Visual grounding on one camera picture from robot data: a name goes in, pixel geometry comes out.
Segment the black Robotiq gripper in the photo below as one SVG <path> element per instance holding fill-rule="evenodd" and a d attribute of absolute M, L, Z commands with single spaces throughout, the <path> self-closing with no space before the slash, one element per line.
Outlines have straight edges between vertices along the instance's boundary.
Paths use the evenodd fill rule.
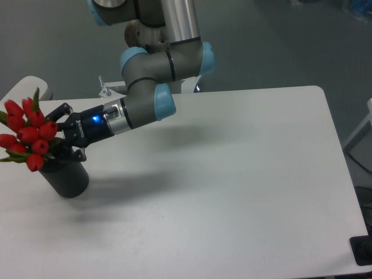
<path fill-rule="evenodd" d="M 86 148 L 114 136 L 104 117 L 103 105 L 73 113 L 72 107 L 63 103 L 45 116 L 45 122 L 63 123 L 67 146 L 59 145 L 52 151 L 53 157 L 60 162 L 85 162 L 85 153 L 81 149 L 74 151 L 71 146 Z"/>

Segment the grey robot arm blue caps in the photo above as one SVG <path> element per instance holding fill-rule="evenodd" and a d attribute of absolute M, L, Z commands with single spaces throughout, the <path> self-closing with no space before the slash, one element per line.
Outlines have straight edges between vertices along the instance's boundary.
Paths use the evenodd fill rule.
<path fill-rule="evenodd" d="M 83 162 L 95 142 L 163 120 L 176 112 L 170 83 L 211 73 L 214 53 L 201 40 L 193 1 L 89 1 L 102 26 L 134 23 L 135 41 L 120 56 L 124 97 L 77 113 L 63 104 L 48 115 L 63 138 L 53 140 L 47 160 Z"/>

